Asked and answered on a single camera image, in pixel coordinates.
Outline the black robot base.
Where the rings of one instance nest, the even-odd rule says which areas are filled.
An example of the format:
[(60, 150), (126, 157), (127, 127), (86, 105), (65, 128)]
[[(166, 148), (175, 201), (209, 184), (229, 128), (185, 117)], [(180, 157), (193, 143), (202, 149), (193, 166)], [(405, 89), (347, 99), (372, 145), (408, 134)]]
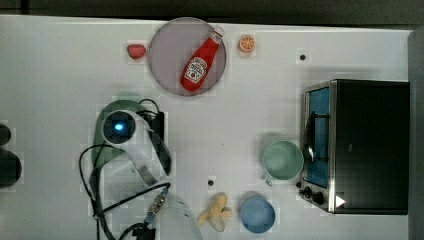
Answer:
[[(11, 130), (4, 124), (0, 125), (0, 147), (11, 140)], [(0, 187), (11, 187), (18, 182), (22, 174), (22, 164), (18, 156), (6, 149), (0, 150)]]

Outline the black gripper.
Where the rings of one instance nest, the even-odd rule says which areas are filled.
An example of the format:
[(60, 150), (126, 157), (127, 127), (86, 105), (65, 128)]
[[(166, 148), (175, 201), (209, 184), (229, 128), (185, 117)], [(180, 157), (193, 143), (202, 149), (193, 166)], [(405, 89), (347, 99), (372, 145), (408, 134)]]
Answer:
[(165, 135), (165, 114), (159, 112), (155, 117), (152, 117), (149, 121), (149, 137), (153, 142), (159, 142), (164, 140)]

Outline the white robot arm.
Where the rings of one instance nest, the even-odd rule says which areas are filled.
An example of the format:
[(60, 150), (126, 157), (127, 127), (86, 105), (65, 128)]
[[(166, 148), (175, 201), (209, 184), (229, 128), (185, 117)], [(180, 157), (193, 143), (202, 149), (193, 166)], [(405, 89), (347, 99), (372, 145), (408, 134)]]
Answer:
[(137, 240), (202, 240), (186, 203), (169, 192), (172, 158), (149, 123), (133, 111), (114, 110), (102, 121), (100, 133), (108, 146), (128, 155), (131, 169), (142, 181), (143, 189), (121, 202), (153, 195), (145, 204), (144, 220), (128, 228)]

